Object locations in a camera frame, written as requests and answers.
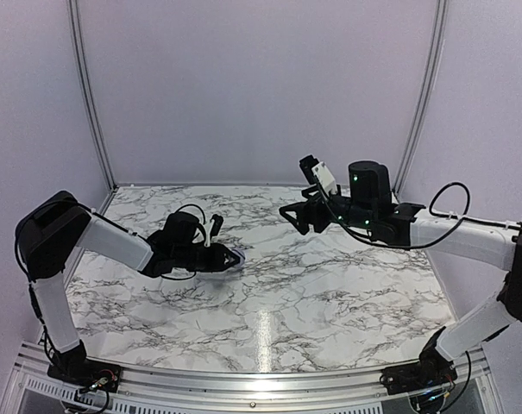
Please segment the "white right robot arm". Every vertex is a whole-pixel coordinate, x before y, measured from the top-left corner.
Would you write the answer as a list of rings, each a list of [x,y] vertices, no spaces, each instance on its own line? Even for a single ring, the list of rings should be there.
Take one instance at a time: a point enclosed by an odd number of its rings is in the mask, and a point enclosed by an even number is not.
[[[280,214],[300,234],[322,233],[334,223],[366,246],[423,251],[453,305],[462,297],[460,288],[472,290],[471,305],[428,341],[413,365],[418,385],[432,385],[445,362],[522,323],[522,220],[471,217],[469,204],[444,213],[432,205],[398,203],[387,167],[373,160],[349,164],[347,193],[321,160],[308,155],[299,167],[309,183],[303,201],[280,208]]]

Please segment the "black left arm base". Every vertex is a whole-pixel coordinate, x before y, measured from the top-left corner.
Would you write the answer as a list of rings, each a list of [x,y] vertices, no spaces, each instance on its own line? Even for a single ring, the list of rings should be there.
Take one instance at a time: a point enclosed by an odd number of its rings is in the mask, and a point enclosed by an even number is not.
[[[66,352],[51,350],[48,355],[47,376],[50,378],[86,389],[97,384],[107,392],[116,392],[119,387],[122,367],[89,359],[83,342]]]

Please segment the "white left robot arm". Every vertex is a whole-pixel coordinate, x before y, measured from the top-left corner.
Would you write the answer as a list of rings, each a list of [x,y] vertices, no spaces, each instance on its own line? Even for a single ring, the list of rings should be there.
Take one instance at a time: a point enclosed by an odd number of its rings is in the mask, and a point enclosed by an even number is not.
[[[214,240],[222,223],[219,215],[201,223],[180,210],[144,237],[83,205],[68,191],[58,191],[27,214],[16,225],[16,258],[31,285],[47,338],[64,353],[61,372],[76,384],[87,383],[94,373],[91,361],[74,350],[81,340],[66,296],[66,268],[77,251],[101,255],[150,279],[169,276],[174,269],[223,273],[241,266],[245,255]]]

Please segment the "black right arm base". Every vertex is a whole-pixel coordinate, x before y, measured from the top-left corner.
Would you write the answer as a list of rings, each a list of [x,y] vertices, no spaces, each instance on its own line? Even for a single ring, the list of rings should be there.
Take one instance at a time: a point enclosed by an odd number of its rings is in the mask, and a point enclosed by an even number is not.
[[[431,336],[417,361],[386,367],[381,371],[380,383],[389,395],[451,384],[457,379],[453,362],[446,360],[437,351],[437,339],[444,330],[441,328]]]

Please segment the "lavender round charging case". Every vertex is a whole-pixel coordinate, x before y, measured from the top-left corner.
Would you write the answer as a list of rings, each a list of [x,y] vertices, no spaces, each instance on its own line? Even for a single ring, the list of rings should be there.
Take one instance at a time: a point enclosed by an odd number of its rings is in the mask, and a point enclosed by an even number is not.
[[[232,252],[235,256],[237,256],[239,258],[238,262],[235,264],[235,268],[243,267],[245,264],[245,260],[246,260],[245,253],[241,249],[238,249],[238,248],[233,248]]]

